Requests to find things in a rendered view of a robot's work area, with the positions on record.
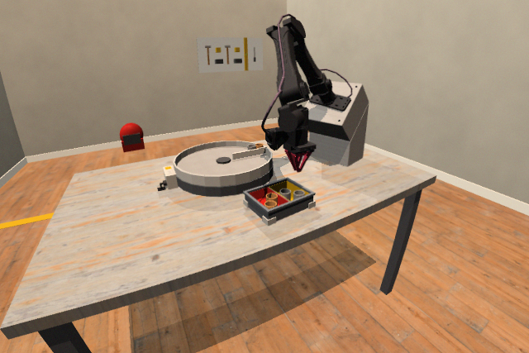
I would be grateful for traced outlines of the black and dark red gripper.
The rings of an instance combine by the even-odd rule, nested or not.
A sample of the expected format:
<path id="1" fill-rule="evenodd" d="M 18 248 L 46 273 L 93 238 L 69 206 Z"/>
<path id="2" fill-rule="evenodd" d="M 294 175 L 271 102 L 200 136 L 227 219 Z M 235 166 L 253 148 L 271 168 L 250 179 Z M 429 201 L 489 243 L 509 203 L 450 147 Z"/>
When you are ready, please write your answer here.
<path id="1" fill-rule="evenodd" d="M 303 169 L 303 166 L 305 165 L 307 159 L 311 155 L 312 152 L 316 149 L 316 144 L 307 141 L 308 137 L 308 126 L 302 126 L 302 129 L 305 128 L 305 144 L 300 146 L 293 146 L 289 143 L 285 142 L 283 144 L 284 151 L 288 157 L 288 159 L 291 162 L 291 165 L 293 166 L 294 171 L 297 170 L 297 172 L 301 172 Z M 305 149 L 305 151 L 304 151 Z M 304 155 L 304 157 L 303 157 Z M 303 157 L 303 161 L 301 163 Z M 300 165 L 301 163 L 301 165 Z M 299 167 L 300 165 L 300 167 Z"/>

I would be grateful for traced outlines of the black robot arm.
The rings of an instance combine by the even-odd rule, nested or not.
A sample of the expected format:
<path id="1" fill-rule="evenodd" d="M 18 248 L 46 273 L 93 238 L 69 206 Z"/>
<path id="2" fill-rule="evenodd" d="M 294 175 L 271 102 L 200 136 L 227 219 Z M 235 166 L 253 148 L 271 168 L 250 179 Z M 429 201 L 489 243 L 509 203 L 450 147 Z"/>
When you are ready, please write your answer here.
<path id="1" fill-rule="evenodd" d="M 297 104 L 309 100 L 310 103 L 344 112 L 351 102 L 350 98 L 333 93 L 331 80 L 316 66 L 307 50 L 304 40 L 306 33 L 299 20 L 290 17 L 283 21 L 281 29 L 277 29 L 277 26 L 266 28 L 266 34 L 274 40 L 276 48 L 278 91 L 284 68 L 284 83 L 281 88 L 283 92 L 279 95 L 279 127 L 265 129 L 271 135 L 269 140 L 265 134 L 265 140 L 272 150 L 277 150 L 285 142 L 293 146 L 305 144 L 305 128 L 298 128 L 308 126 L 309 109 Z M 307 83 L 302 80 L 296 61 L 304 72 Z M 309 89 L 311 97 L 308 95 Z"/>

